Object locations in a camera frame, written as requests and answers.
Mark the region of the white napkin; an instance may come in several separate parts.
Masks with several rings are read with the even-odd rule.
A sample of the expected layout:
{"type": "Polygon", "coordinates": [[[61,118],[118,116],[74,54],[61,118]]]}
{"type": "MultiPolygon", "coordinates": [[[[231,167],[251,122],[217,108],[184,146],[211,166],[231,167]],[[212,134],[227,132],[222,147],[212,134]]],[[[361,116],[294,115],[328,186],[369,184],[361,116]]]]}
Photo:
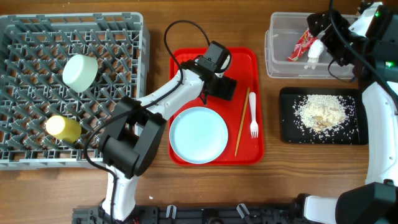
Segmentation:
{"type": "Polygon", "coordinates": [[[321,40],[317,39],[314,41],[310,47],[310,50],[308,51],[308,60],[307,64],[304,66],[304,69],[311,68],[314,70],[316,68],[316,64],[318,63],[324,48],[324,44],[321,40]]]}

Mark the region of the red sauce packet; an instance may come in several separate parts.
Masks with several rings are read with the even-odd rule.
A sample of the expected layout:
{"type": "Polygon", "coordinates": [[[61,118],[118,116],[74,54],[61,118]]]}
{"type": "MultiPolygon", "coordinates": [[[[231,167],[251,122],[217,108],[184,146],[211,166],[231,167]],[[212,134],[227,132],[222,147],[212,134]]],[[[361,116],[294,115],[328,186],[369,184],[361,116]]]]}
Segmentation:
{"type": "Polygon", "coordinates": [[[289,62],[297,61],[307,50],[310,49],[316,40],[317,38],[312,35],[309,29],[307,29],[295,44],[294,50],[287,60],[289,62]]]}

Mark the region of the large light blue plate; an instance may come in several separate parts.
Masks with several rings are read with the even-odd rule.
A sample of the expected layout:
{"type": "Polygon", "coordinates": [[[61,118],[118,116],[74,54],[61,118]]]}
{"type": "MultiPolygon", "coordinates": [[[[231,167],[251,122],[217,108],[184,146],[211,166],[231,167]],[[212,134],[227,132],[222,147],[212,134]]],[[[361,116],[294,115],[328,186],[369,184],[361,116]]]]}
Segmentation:
{"type": "Polygon", "coordinates": [[[173,152],[190,164],[206,164],[226,149],[229,132],[224,119],[205,107],[193,107],[172,121],[169,142],[173,152]]]}

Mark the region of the pile of rice waste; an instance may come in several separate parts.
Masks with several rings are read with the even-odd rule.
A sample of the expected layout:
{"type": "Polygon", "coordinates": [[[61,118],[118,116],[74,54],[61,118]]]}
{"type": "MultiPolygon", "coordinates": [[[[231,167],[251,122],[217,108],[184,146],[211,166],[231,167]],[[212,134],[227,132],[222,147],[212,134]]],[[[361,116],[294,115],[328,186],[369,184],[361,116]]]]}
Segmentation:
{"type": "Polygon", "coordinates": [[[352,96],[300,95],[292,107],[294,125],[312,144],[351,141],[358,133],[352,96]]]}

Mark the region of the light green bowl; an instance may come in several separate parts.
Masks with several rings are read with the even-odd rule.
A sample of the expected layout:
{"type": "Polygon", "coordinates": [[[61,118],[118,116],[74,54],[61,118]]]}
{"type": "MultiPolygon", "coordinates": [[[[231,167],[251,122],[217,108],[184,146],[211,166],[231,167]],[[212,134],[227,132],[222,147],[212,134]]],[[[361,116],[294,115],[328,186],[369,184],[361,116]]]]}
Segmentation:
{"type": "Polygon", "coordinates": [[[94,82],[97,71],[97,59],[86,55],[74,55],[63,69],[62,80],[73,91],[81,93],[94,82]]]}

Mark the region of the yellow plastic cup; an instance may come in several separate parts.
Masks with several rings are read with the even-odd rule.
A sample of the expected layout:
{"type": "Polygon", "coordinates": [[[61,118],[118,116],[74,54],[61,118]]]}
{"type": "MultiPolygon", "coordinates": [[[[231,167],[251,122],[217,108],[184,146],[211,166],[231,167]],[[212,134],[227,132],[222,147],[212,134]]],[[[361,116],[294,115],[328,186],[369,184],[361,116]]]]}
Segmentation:
{"type": "Polygon", "coordinates": [[[52,116],[45,123],[46,131],[58,140],[75,142],[81,135],[81,126],[74,119],[52,116]]]}

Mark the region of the small light green saucer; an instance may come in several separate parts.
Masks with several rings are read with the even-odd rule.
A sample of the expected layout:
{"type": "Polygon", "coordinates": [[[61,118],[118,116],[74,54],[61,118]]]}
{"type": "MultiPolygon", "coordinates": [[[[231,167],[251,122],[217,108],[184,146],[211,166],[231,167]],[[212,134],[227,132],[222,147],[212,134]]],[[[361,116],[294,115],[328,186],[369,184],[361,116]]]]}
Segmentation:
{"type": "Polygon", "coordinates": [[[220,71],[218,72],[218,74],[222,77],[224,72],[227,71],[229,69],[229,66],[231,64],[232,61],[232,54],[229,53],[226,60],[224,61],[223,65],[220,68],[220,71]]]}

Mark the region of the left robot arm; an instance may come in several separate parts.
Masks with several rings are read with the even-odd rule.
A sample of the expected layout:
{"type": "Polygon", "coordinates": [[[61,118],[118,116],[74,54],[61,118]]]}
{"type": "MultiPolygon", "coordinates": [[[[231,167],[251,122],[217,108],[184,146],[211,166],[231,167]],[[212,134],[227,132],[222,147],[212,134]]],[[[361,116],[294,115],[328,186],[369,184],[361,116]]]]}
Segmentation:
{"type": "Polygon", "coordinates": [[[231,52],[212,41],[203,55],[179,62],[174,77],[150,95],[123,97],[104,127],[98,149],[109,172],[99,214],[108,223],[125,222],[136,203],[138,178],[152,164],[167,121],[184,105],[208,95],[232,100],[237,81],[226,77],[231,52]]]}

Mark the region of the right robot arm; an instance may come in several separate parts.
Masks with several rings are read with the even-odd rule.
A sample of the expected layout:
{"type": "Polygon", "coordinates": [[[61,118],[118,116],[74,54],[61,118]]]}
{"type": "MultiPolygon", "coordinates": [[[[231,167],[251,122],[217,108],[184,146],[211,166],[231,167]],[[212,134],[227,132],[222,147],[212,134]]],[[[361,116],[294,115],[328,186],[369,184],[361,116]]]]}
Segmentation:
{"type": "Polygon", "coordinates": [[[307,17],[313,36],[341,66],[352,64],[365,82],[362,101],[368,121],[366,183],[338,198],[299,194],[291,223],[397,223],[397,9],[362,2],[349,22],[333,8],[307,17]]]}

